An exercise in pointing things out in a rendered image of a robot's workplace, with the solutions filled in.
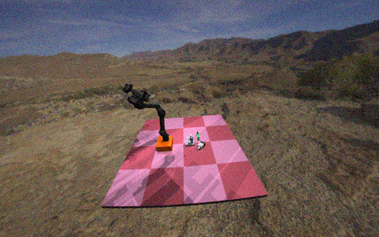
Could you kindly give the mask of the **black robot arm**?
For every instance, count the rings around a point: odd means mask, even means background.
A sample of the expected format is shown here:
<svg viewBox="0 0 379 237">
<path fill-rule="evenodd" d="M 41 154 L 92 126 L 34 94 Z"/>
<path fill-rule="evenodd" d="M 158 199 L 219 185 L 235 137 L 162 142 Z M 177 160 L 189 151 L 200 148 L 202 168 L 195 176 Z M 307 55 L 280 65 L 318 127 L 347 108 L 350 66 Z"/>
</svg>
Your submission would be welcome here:
<svg viewBox="0 0 379 237">
<path fill-rule="evenodd" d="M 129 97 L 128 102 L 130 104 L 133 104 L 137 109 L 144 109 L 144 108 L 156 108 L 159 119 L 160 119 L 160 130 L 158 131 L 158 134 L 162 136 L 163 142 L 168 142 L 169 135 L 165 131 L 165 110 L 162 109 L 162 107 L 157 103 L 144 103 L 142 98 L 135 98 L 135 97 Z"/>
</svg>

